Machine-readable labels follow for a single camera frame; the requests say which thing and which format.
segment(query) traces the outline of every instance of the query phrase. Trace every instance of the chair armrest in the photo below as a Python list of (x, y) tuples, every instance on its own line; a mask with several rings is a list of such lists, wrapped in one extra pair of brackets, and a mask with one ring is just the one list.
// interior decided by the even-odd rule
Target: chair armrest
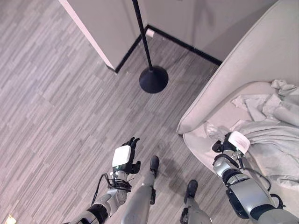
[(194, 130), (230, 93), (254, 81), (299, 84), (299, 2), (276, 2), (245, 34), (180, 120)]

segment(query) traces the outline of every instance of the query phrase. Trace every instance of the white armchair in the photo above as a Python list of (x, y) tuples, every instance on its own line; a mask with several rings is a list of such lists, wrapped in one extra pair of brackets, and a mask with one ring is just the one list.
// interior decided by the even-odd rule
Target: white armchair
[[(248, 112), (235, 108), (230, 101), (242, 94), (275, 93), (274, 79), (299, 85), (299, 0), (279, 0), (246, 33), (206, 84), (180, 120), (177, 132), (182, 134), (191, 152), (213, 171), (216, 153), (214, 141), (206, 135), (204, 122), (231, 127), (238, 120), (251, 120)], [(255, 169), (254, 158), (247, 163)], [(273, 185), (299, 215), (298, 192)]]

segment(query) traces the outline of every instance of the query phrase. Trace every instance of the black baseboard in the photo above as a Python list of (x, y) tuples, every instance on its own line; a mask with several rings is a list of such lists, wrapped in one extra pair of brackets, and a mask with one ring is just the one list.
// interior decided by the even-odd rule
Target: black baseboard
[(171, 36), (171, 35), (165, 33), (164, 31), (162, 31), (162, 30), (160, 30), (160, 29), (158, 29), (158, 28), (156, 28), (156, 27), (154, 27), (152, 25), (147, 25), (147, 27), (149, 29), (155, 31), (157, 34), (160, 34), (161, 36), (163, 36), (163, 37), (165, 37), (165, 38), (167, 38), (167, 39), (169, 39), (169, 40), (177, 43), (178, 45), (180, 45), (180, 46), (188, 49), (189, 51), (194, 52), (195, 54), (203, 57), (204, 59), (206, 59), (206, 60), (208, 60), (208, 61), (210, 61), (210, 62), (212, 62), (212, 63), (214, 63), (214, 64), (216, 64), (218, 66), (220, 66), (221, 63), (222, 63), (222, 61), (218, 60), (217, 58), (214, 58), (214, 57), (206, 54), (205, 52), (202, 52), (201, 50), (196, 49), (195, 47), (193, 47), (193, 46), (191, 46), (191, 45), (189, 45), (189, 44), (187, 44), (187, 43), (185, 43), (185, 42), (183, 42), (183, 41), (175, 38), (174, 36)]
[[(163, 36), (163, 37), (165, 37), (165, 38), (167, 38), (167, 39), (169, 39), (169, 40), (177, 43), (178, 45), (180, 45), (180, 46), (188, 49), (189, 51), (194, 52), (195, 54), (203, 57), (204, 59), (206, 59), (206, 60), (208, 60), (208, 61), (210, 61), (210, 62), (212, 62), (212, 63), (214, 63), (214, 64), (216, 64), (218, 66), (221, 65), (221, 63), (222, 63), (222, 61), (220, 61), (220, 60), (218, 60), (218, 59), (216, 59), (216, 58), (214, 58), (214, 57), (206, 54), (205, 52), (202, 52), (201, 50), (196, 49), (195, 47), (192, 47), (191, 45), (189, 45), (189, 44), (187, 44), (187, 43), (185, 43), (185, 42), (183, 42), (183, 41), (175, 38), (174, 36), (171, 36), (171, 35), (165, 33), (164, 31), (162, 31), (162, 30), (160, 30), (160, 29), (158, 29), (158, 28), (156, 28), (156, 27), (154, 27), (154, 26), (152, 26), (150, 24), (148, 24), (144, 28), (145, 32), (148, 29), (151, 29), (151, 30), (155, 31), (157, 34), (160, 34), (161, 36)], [(125, 56), (123, 57), (123, 59), (121, 60), (121, 62), (119, 63), (119, 65), (116, 67), (116, 69), (113, 69), (113, 68), (111, 68), (111, 67), (109, 67), (109, 66), (106, 65), (107, 68), (110, 69), (110, 70), (112, 70), (112, 71), (114, 71), (114, 72), (116, 72), (116, 73), (118, 73), (120, 71), (120, 69), (122, 68), (122, 66), (124, 65), (124, 63), (126, 62), (126, 60), (130, 57), (130, 55), (133, 52), (133, 50), (139, 44), (140, 40), (141, 40), (141, 35), (139, 35), (137, 37), (137, 39), (134, 41), (133, 45), (130, 47), (129, 51), (125, 54)]]
[(118, 73), (120, 71), (120, 69), (122, 68), (123, 64), (126, 62), (126, 60), (130, 57), (131, 53), (133, 52), (133, 50), (137, 47), (137, 45), (139, 44), (141, 40), (141, 35), (139, 35), (137, 37), (137, 39), (135, 40), (135, 42), (133, 43), (133, 45), (130, 47), (129, 51), (125, 54), (125, 56), (123, 57), (123, 59), (121, 60), (121, 62), (118, 64), (118, 66), (115, 69), (115, 72)]

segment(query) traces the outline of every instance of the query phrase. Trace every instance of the chair seat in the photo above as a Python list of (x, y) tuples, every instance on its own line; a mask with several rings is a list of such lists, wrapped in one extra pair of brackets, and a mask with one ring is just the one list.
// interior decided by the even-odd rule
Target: chair seat
[[(236, 108), (235, 105), (231, 103), (231, 100), (242, 94), (272, 93), (276, 93), (276, 90), (272, 88), (268, 82), (249, 83), (229, 95), (213, 110), (207, 118), (207, 121), (215, 126), (230, 128), (239, 120), (252, 120), (247, 111)], [(191, 132), (184, 133), (184, 141), (196, 158), (213, 171), (212, 163), (217, 155), (217, 153), (212, 150), (212, 145), (215, 143), (215, 140), (210, 139), (206, 135), (205, 124), (202, 124)], [(254, 159), (250, 158), (249, 154), (246, 155), (246, 157), (248, 158), (247, 161), (249, 165), (252, 168), (256, 167)]]

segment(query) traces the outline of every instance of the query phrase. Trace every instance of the black round lamp base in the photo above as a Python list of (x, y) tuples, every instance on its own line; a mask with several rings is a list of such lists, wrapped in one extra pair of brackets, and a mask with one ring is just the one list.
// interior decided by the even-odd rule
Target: black round lamp base
[(141, 88), (148, 93), (161, 92), (168, 83), (168, 74), (164, 68), (153, 66), (146, 68), (139, 77)]

